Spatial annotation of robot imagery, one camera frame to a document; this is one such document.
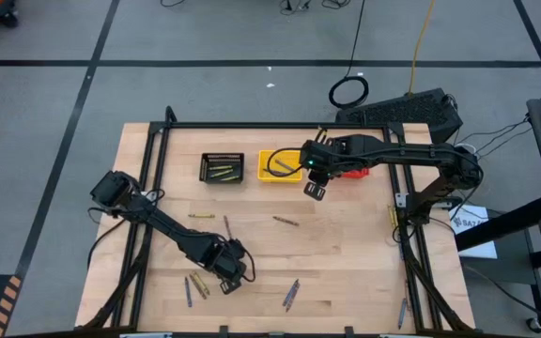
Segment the metal rod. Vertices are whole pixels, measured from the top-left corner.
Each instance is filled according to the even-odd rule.
[[[166,127],[162,129],[162,139],[160,141],[160,151],[158,152],[158,162],[156,163],[156,172],[154,174],[153,189],[157,190],[161,187],[162,184],[162,172],[164,169],[164,162],[166,160],[166,149],[168,148],[168,135],[170,133],[170,128]],[[134,297],[132,299],[131,307],[131,320],[129,325],[137,326],[139,323],[139,314],[141,312],[141,300],[143,298],[143,289],[146,284],[147,276],[147,263],[149,260],[149,246],[151,244],[151,237],[153,233],[153,228],[151,226],[146,226],[146,232],[143,235],[144,243],[147,243],[147,252],[145,257],[145,263],[139,274],[137,275],[137,281],[135,283]]]
[[[147,183],[147,172],[149,171],[149,164],[151,162],[151,151],[154,147],[155,133],[148,132],[146,140],[146,149],[144,151],[143,161],[141,162],[141,172],[139,173],[139,184],[145,187]],[[132,256],[134,254],[135,240],[137,238],[138,224],[131,223],[129,228],[129,234],[127,236],[127,246],[124,250],[124,257],[122,259],[122,268],[120,270],[120,278],[122,280],[127,275],[127,271],[131,266]],[[122,310],[124,308],[124,295],[120,298],[120,301],[116,305],[114,312],[112,313],[111,327],[116,328],[120,326],[120,319],[122,317]]]
[[[226,228],[226,234],[229,236],[229,239],[233,239],[233,236],[231,235],[231,228],[229,228],[229,220],[226,218],[226,215],[223,216],[224,219],[224,227]]]
[[[383,140],[385,143],[391,143],[392,139],[390,138],[390,132],[387,127],[383,128]],[[390,181],[392,183],[392,191],[394,192],[394,205],[395,205],[395,195],[400,192],[400,184],[398,183],[398,173],[395,170],[395,165],[388,164],[388,169],[390,171]],[[418,331],[424,327],[423,324],[423,315],[421,313],[421,302],[419,300],[419,290],[417,288],[416,279],[414,272],[410,269],[408,265],[406,267],[406,279],[409,281],[409,303],[410,308],[412,309],[412,319],[414,320],[414,328]]]
[[[497,218],[481,223],[455,236],[461,252],[519,230],[536,225],[541,220],[541,197]]]

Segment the power cord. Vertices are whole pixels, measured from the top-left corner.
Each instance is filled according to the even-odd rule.
[[[148,196],[149,194],[153,193],[153,192],[156,192],[157,195],[156,195],[156,198],[152,201],[152,203],[154,204],[155,207],[158,206],[158,202],[160,202],[161,199],[164,198],[164,196],[166,195],[166,192],[162,189],[157,189],[157,190],[153,190],[153,191],[150,191],[150,192],[147,192],[146,193],[146,196]],[[89,216],[89,218],[91,219],[91,221],[93,221],[93,223],[99,225],[100,222],[96,221],[94,218],[93,218],[93,215],[91,214],[91,211],[99,211],[101,213],[105,213],[105,210],[100,208],[100,207],[90,207],[86,213],[87,215]],[[116,216],[121,216],[123,214],[127,214],[127,213],[122,213],[122,212],[118,212],[116,214]],[[117,228],[120,227],[120,225],[122,225],[125,221],[127,220],[122,220],[118,223],[116,223],[114,226],[112,226],[110,229],[108,229],[106,232],[104,232],[103,234],[101,234],[101,236],[99,238],[96,239],[95,243],[93,243],[93,245],[91,245],[91,249],[89,249],[89,255],[87,256],[87,259],[86,259],[86,268],[89,269],[89,266],[91,265],[91,258],[93,256],[93,253],[95,252],[95,248],[98,246],[98,244],[100,244],[100,242],[108,235],[112,234],[115,230],[117,230]]]
[[[466,136],[465,138],[463,138],[462,140],[460,140],[460,142],[465,142],[465,141],[467,141],[467,139],[469,139],[469,138],[471,138],[471,137],[473,137],[473,136],[476,136],[476,135],[493,135],[493,134],[497,134],[497,133],[499,133],[499,132],[501,132],[501,131],[504,131],[504,130],[506,130],[506,129],[508,129],[508,128],[511,128],[511,130],[513,130],[513,129],[516,128],[517,126],[520,126],[520,125],[522,125],[523,123],[526,123],[526,122],[528,122],[528,121],[529,121],[528,117],[525,117],[525,118],[523,118],[523,120],[521,120],[520,122],[518,122],[518,123],[513,123],[513,124],[510,124],[510,125],[508,125],[508,126],[502,127],[502,128],[500,128],[500,129],[498,129],[497,131],[473,132],[473,133],[467,135],[467,136]]]
[[[448,224],[448,223],[446,223],[444,221],[440,221],[438,219],[435,219],[433,217],[429,217],[429,220],[437,222],[439,225],[441,225],[441,226],[445,227],[446,229],[450,230],[453,235],[456,235],[455,229],[452,228],[452,225],[450,225],[450,224]]]
[[[458,193],[460,193],[461,195],[463,195],[463,198],[466,198],[467,195],[465,195],[465,193],[461,190],[458,190]],[[479,206],[478,204],[474,203],[470,198],[467,199],[467,202],[466,203],[469,203],[469,204],[472,204],[474,206],[478,206],[478,207],[484,207],[484,206]],[[489,220],[489,217],[482,217],[482,216],[479,216],[477,215],[476,213],[462,207],[463,210],[465,210],[467,213],[479,218],[479,219],[482,219],[482,220]],[[493,212],[495,214],[497,214],[498,216],[501,216],[504,214],[504,212],[501,212],[501,211],[498,211],[498,210],[494,210],[492,208],[489,208],[489,207],[486,207],[486,210],[489,211],[489,212]]]
[[[160,5],[161,5],[162,7],[164,7],[164,8],[171,8],[171,7],[174,7],[174,6],[176,6],[176,5],[180,5],[180,4],[184,3],[185,1],[187,1],[187,0],[179,0],[179,1],[177,1],[176,3],[174,3],[174,4],[168,4],[168,5],[166,5],[166,4],[164,3],[164,0],[160,0]]]
[[[267,171],[269,172],[269,174],[273,175],[274,177],[288,177],[290,175],[296,174],[297,172],[299,172],[301,170],[301,168],[302,168],[301,165],[299,167],[297,167],[296,169],[290,171],[289,173],[279,173],[279,172],[277,172],[275,170],[271,170],[271,161],[272,161],[272,159],[278,153],[280,153],[282,151],[288,151],[288,150],[301,151],[301,148],[300,147],[285,147],[285,148],[277,149],[272,154],[270,154],[269,160],[267,161]]]
[[[410,234],[406,237],[406,238],[401,238],[401,239],[398,239],[396,238],[395,234],[398,232],[398,230],[400,229],[400,225],[397,225],[394,227],[394,231],[392,231],[392,240],[398,244],[401,244],[402,242],[408,242],[410,241],[410,239],[414,236],[414,234],[416,233],[417,231],[417,226],[414,225],[412,227],[412,231],[410,232]]]
[[[469,199],[471,198],[471,196],[473,196],[473,194],[477,191],[477,188],[479,188],[479,185],[477,185],[477,187],[473,188],[473,190],[471,190],[471,193],[469,193],[463,200],[462,202],[460,202],[460,204],[458,205],[458,207],[456,208],[456,211],[454,213],[454,215],[452,215],[452,217],[450,218],[450,221],[453,220],[456,215],[458,214],[458,212],[460,211],[460,209],[462,208],[462,206],[464,206],[467,201],[469,201]]]
[[[412,67],[410,68],[410,84],[409,84],[409,96],[412,96],[412,87],[414,85],[414,76],[416,73],[416,64],[417,64],[417,54],[419,53],[419,47],[421,46],[421,40],[423,40],[423,35],[425,30],[429,25],[429,19],[431,18],[431,12],[433,11],[433,6],[436,4],[436,0],[431,0],[429,5],[429,11],[425,17],[425,22],[423,23],[423,28],[421,29],[421,34],[419,34],[419,39],[417,40],[417,45],[414,47],[414,56],[412,57]]]
[[[524,308],[532,311],[532,312],[535,312],[536,314],[538,315],[541,315],[541,311],[534,308],[533,306],[529,305],[528,303],[524,302],[523,300],[520,300],[518,299],[517,297],[511,295],[508,291],[506,291],[502,286],[500,286],[498,283],[494,282],[491,278],[487,277],[485,274],[481,273],[480,271],[474,269],[474,268],[471,268],[471,267],[468,267],[468,266],[465,266],[463,265],[462,266],[464,269],[467,269],[473,273],[475,273],[476,275],[478,275],[479,277],[489,281],[490,283],[492,283],[494,286],[496,286],[499,290],[501,290],[504,295],[506,295],[508,298],[510,298],[511,300],[514,300],[515,302],[517,302],[518,304],[520,304],[521,306],[523,306]]]
[[[343,6],[347,6],[349,3],[349,0],[347,0],[347,2],[342,5]],[[334,84],[332,87],[331,87],[331,90],[329,91],[329,102],[339,108],[339,109],[347,109],[347,108],[353,108],[353,107],[356,107],[356,106],[359,106],[361,104],[363,104],[363,102],[366,101],[366,98],[368,97],[368,92],[369,92],[369,89],[368,89],[368,82],[365,80],[364,77],[362,76],[349,76],[349,73],[350,71],[352,70],[352,63],[354,62],[354,53],[356,52],[356,45],[358,44],[358,35],[361,31],[361,22],[363,21],[363,13],[364,13],[364,4],[366,3],[366,0],[363,0],[363,4],[361,5],[361,11],[360,11],[360,14],[358,16],[358,26],[356,28],[356,38],[354,38],[354,46],[352,47],[352,55],[350,56],[349,58],[349,65],[348,65],[348,71],[346,72],[346,76],[344,76],[343,79],[341,79],[340,81],[337,82],[337,84]],[[346,82],[350,82],[350,81],[358,81],[360,82],[362,85],[363,85],[363,94],[357,98],[356,100],[350,102],[350,103],[339,103],[337,101],[335,101],[335,98],[334,98],[334,95],[335,95],[335,90],[342,84],[346,83]]]
[[[528,128],[526,131],[522,131],[522,132],[518,132],[516,133],[515,135],[509,137],[508,139],[506,139],[506,141],[502,142],[501,144],[499,144],[498,146],[496,146],[495,148],[491,149],[486,155],[481,155],[481,154],[478,154],[479,155],[479,160],[482,160],[484,157],[486,157],[487,155],[493,153],[494,151],[496,151],[498,148],[500,148],[501,146],[504,146],[506,145],[507,143],[509,143],[512,139],[516,138],[516,137],[519,137],[529,131],[531,131],[533,128],[530,127]]]
[[[120,225],[122,225],[127,220],[122,220],[118,223],[116,223],[113,227],[108,229],[108,231],[104,232],[91,246],[91,249],[89,249],[89,256],[86,258],[86,269],[89,269],[89,266],[91,265],[91,257],[93,256],[93,252],[95,251],[95,248],[98,246],[98,244],[101,242],[102,239],[104,239],[106,236],[110,235],[114,230],[116,230]]]

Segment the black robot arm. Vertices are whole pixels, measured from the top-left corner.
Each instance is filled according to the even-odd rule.
[[[108,172],[91,196],[107,214],[145,223],[167,235],[188,259],[222,280],[225,294],[241,286],[240,279],[246,270],[241,259],[247,251],[238,239],[226,240],[219,234],[187,229],[159,210],[141,193],[138,182],[123,172]]]
[[[325,195],[327,183],[351,170],[378,164],[434,166],[440,176],[422,192],[398,195],[398,212],[415,224],[429,222],[431,207],[456,189],[473,189],[483,172],[477,159],[466,149],[448,144],[411,145],[381,142],[373,136],[349,135],[308,140],[301,147],[300,165],[309,169],[310,182],[304,192],[317,200]]]

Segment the wooden table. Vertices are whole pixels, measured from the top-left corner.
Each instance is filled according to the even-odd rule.
[[[114,170],[139,177],[148,124],[126,124]],[[427,143],[426,125],[405,125],[408,143]],[[364,133],[382,139],[380,131],[330,130],[330,136]],[[226,296],[219,280],[184,258],[175,242],[154,231],[138,330],[218,332],[341,333],[352,326],[357,333],[413,333],[411,312],[397,329],[405,297],[405,268],[391,238],[387,206],[394,202],[387,165],[371,169],[364,179],[331,181],[322,202],[298,184],[262,183],[256,178],[261,149],[301,146],[314,130],[172,129],[162,176],[166,196],[159,207],[187,227],[225,234],[223,215],[255,259],[256,280]],[[207,185],[198,181],[204,152],[245,153],[245,178],[240,185]],[[153,181],[154,151],[148,182]],[[438,172],[413,167],[416,189],[423,189]],[[399,182],[405,191],[399,170]],[[189,213],[216,214],[215,219],[191,219]],[[300,223],[278,223],[278,215]],[[432,216],[448,221],[445,211]],[[99,236],[115,220],[103,217]],[[105,239],[93,255],[76,324],[88,321],[115,288],[126,245],[128,226]],[[425,237],[435,285],[469,325],[473,318],[452,233],[429,224]],[[193,308],[187,306],[184,277],[197,270],[211,291],[202,300],[192,287]],[[301,287],[286,313],[283,299],[294,280]],[[425,326],[430,327],[426,294],[421,286]],[[128,292],[122,323],[128,323],[132,290]]]

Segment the black cable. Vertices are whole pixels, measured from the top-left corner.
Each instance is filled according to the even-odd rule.
[[[349,65],[348,65],[348,71],[346,72],[346,76],[344,76],[343,79],[337,82],[337,84],[334,84],[331,87],[331,90],[329,91],[329,102],[339,108],[339,109],[347,109],[347,108],[353,108],[356,106],[359,106],[363,104],[363,102],[366,101],[366,98],[368,97],[369,89],[368,89],[368,82],[365,80],[362,76],[349,76],[350,71],[352,70],[352,64],[354,62],[354,54],[356,52],[356,45],[358,44],[358,35],[361,31],[361,22],[363,21],[363,13],[364,13],[364,4],[366,3],[366,0],[363,0],[363,4],[361,5],[361,11],[358,16],[358,27],[356,28],[356,38],[354,38],[354,46],[352,47],[352,55],[349,59]],[[339,103],[335,101],[334,95],[335,90],[342,84],[350,81],[358,81],[363,85],[363,94],[357,98],[356,100],[349,102],[349,103]]]
[[[350,3],[350,0],[344,0],[344,1],[323,0],[323,2],[320,3],[320,5],[323,6],[324,8],[329,8],[329,9],[341,9],[341,8],[344,8],[345,6],[349,5],[349,3]]]
[[[464,193],[462,193],[462,191],[458,191],[458,192],[460,192],[461,195],[463,195],[463,196],[466,197],[466,195],[465,195]],[[471,199],[468,199],[468,200],[467,200],[467,203],[471,203],[472,205],[478,206],[478,207],[484,207],[484,206],[480,206],[480,205],[478,205],[477,203],[473,202]],[[503,214],[505,214],[505,212],[501,212],[501,211],[498,211],[498,210],[494,210],[493,208],[489,208],[489,207],[486,207],[486,210],[488,210],[489,212],[493,212],[493,213],[495,213],[495,214],[497,214],[497,215],[503,215]]]
[[[485,280],[489,281],[490,283],[492,283],[494,286],[496,286],[499,290],[501,290],[504,295],[506,295],[508,298],[510,298],[511,300],[514,300],[515,302],[517,302],[518,304],[522,305],[524,308],[532,311],[532,312],[535,312],[537,313],[538,315],[541,315],[541,311],[534,308],[533,306],[531,306],[530,304],[524,302],[523,300],[520,300],[518,299],[517,297],[511,295],[508,291],[506,291],[502,286],[500,286],[498,283],[494,282],[491,278],[487,277],[485,274],[479,272],[478,270],[474,269],[474,268],[471,268],[471,267],[468,267],[468,266],[465,266],[463,265],[463,268],[464,269],[467,269],[473,273],[475,273],[476,275],[484,278]]]
[[[154,206],[156,207],[158,205],[158,202],[164,198],[164,196],[166,195],[166,192],[163,190],[163,189],[157,189],[157,190],[153,190],[153,191],[150,191],[148,193],[146,193],[146,196],[148,196],[150,193],[152,192],[157,192],[157,196],[156,198],[152,201],[152,203],[154,204]],[[106,210],[100,208],[100,207],[90,207],[86,213],[87,215],[89,215],[89,218],[91,219],[91,221],[93,221],[93,223],[99,225],[100,222],[96,221],[94,218],[93,218],[93,215],[91,214],[91,211],[99,211],[101,213],[110,213],[111,215],[113,215],[113,217],[118,217],[118,216],[123,216],[123,215],[127,215],[127,214],[130,214],[130,213],[135,213],[135,212],[139,212],[139,211],[142,211],[142,209],[139,209],[139,210],[134,210],[132,212],[122,212],[120,209],[113,209],[111,212],[106,212]],[[93,252],[95,251],[95,248],[98,246],[98,244],[108,235],[110,235],[113,231],[115,231],[118,227],[120,227],[120,225],[122,225],[126,220],[122,220],[118,223],[116,223],[114,226],[112,226],[110,229],[108,229],[106,232],[104,232],[99,238],[96,239],[95,243],[93,243],[93,245],[91,246],[91,249],[89,249],[89,255],[86,259],[86,268],[89,269],[89,266],[91,265],[91,257],[93,255]]]
[[[532,129],[532,128],[529,128],[529,129],[527,129],[526,131],[518,132],[518,133],[516,133],[515,135],[509,137],[508,139],[506,139],[506,141],[502,142],[501,144],[499,144],[499,145],[496,146],[495,148],[491,149],[486,155],[478,154],[478,155],[479,155],[479,160],[481,160],[481,159],[483,159],[485,156],[487,156],[487,155],[493,153],[493,152],[496,151],[499,147],[506,145],[507,143],[509,143],[509,142],[510,142],[512,139],[514,139],[515,137],[521,136],[521,135],[523,135],[523,134],[529,132],[531,129]]]
[[[439,223],[440,225],[445,226],[448,230],[450,230],[450,231],[452,232],[453,235],[456,235],[455,229],[453,229],[452,226],[449,225],[448,223],[446,223],[446,222],[444,222],[444,221],[440,221],[440,220],[435,219],[435,218],[433,218],[433,217],[429,217],[429,220],[435,221],[435,222]]]
[[[489,220],[489,217],[479,216],[479,215],[477,215],[476,213],[474,213],[474,212],[472,212],[472,211],[469,211],[468,209],[465,209],[465,207],[460,207],[460,208],[462,208],[466,213],[471,214],[471,215],[477,217],[478,219],[481,219],[481,220]]]
[[[293,175],[293,174],[295,174],[295,173],[297,173],[297,172],[299,172],[301,170],[301,168],[302,168],[301,165],[299,167],[297,167],[296,169],[290,171],[289,173],[279,173],[279,172],[276,172],[274,170],[271,170],[272,158],[274,158],[274,156],[277,155],[278,153],[280,153],[282,151],[288,151],[288,150],[301,151],[301,148],[300,147],[285,147],[285,148],[277,149],[272,154],[270,154],[269,160],[267,161],[267,170],[269,171],[269,174],[273,175],[274,177],[288,177],[288,176]]]
[[[396,243],[398,243],[398,244],[402,243],[403,241],[404,241],[404,242],[409,241],[409,240],[414,236],[414,234],[415,234],[416,231],[417,231],[417,227],[416,227],[416,225],[414,225],[414,226],[412,227],[412,231],[410,232],[410,234],[409,234],[406,238],[404,238],[404,239],[402,239],[402,238],[401,238],[401,239],[397,239],[397,238],[395,237],[395,233],[398,231],[399,228],[400,228],[400,225],[397,225],[396,227],[394,227],[394,231],[392,231],[392,239],[394,240],[394,242],[396,242]]]
[[[467,135],[467,136],[466,136],[465,138],[463,138],[462,140],[460,140],[460,143],[465,142],[465,140],[467,140],[468,138],[470,138],[470,137],[472,137],[472,136],[475,136],[475,135],[493,135],[493,134],[495,134],[495,133],[499,133],[499,132],[501,132],[501,131],[504,131],[504,130],[507,129],[507,128],[513,128],[513,129],[514,129],[516,126],[521,125],[521,124],[523,124],[523,123],[525,123],[525,122],[527,122],[527,121],[528,121],[528,119],[527,119],[527,117],[525,117],[521,122],[514,123],[514,124],[511,124],[511,125],[502,127],[501,129],[499,129],[499,130],[497,130],[497,131],[473,132],[473,133]]]
[[[492,143],[494,143],[494,141],[496,141],[496,140],[498,140],[499,138],[503,137],[503,136],[506,135],[507,133],[513,131],[516,127],[520,126],[521,124],[523,124],[523,123],[525,123],[525,122],[526,122],[526,121],[520,122],[520,123],[518,123],[517,125],[515,125],[515,127],[511,128],[509,131],[503,132],[502,134],[493,137],[487,144],[485,144],[484,146],[482,146],[482,147],[480,147],[479,149],[477,149],[477,153],[479,153],[481,150],[484,150],[485,148],[487,148],[487,146],[489,146],[489,145],[491,145]]]
[[[91,249],[89,249],[89,256],[86,258],[86,269],[89,269],[89,266],[91,265],[91,257],[93,256],[93,252],[95,251],[95,247],[98,246],[98,244],[101,242],[102,239],[104,239],[106,236],[110,235],[114,230],[116,230],[120,225],[122,225],[127,220],[122,220],[118,223],[116,223],[113,227],[108,229],[108,231],[104,232],[96,241],[91,245]]]
[[[475,188],[473,188],[473,190],[471,191],[471,193],[469,195],[467,195],[467,197],[465,197],[465,199],[462,200],[462,202],[460,203],[460,205],[458,205],[458,207],[456,208],[456,211],[455,211],[455,214],[452,215],[452,217],[450,218],[450,221],[453,220],[456,215],[458,214],[458,212],[460,211],[460,209],[462,208],[462,206],[465,205],[465,203],[467,203],[467,201],[469,201],[469,199],[471,198],[471,196],[473,196],[473,194],[477,191],[477,188],[479,188],[479,185],[477,185]]]
[[[166,5],[166,4],[164,3],[164,0],[160,0],[160,5],[162,5],[162,7],[164,7],[164,8],[170,8],[170,7],[174,7],[174,6],[176,6],[176,5],[180,5],[180,4],[184,3],[185,1],[187,1],[187,0],[178,0],[178,1],[177,1],[176,3],[174,3],[174,4]]]
[[[245,253],[248,255],[248,257],[250,257],[250,262],[252,262],[252,278],[247,278],[245,277],[245,275],[242,275],[241,277],[243,277],[244,280],[250,282],[250,283],[253,283],[255,281],[255,264],[254,264],[254,259],[252,258],[252,255],[250,254],[249,251],[247,251],[245,248],[243,248],[243,251],[245,251]]]

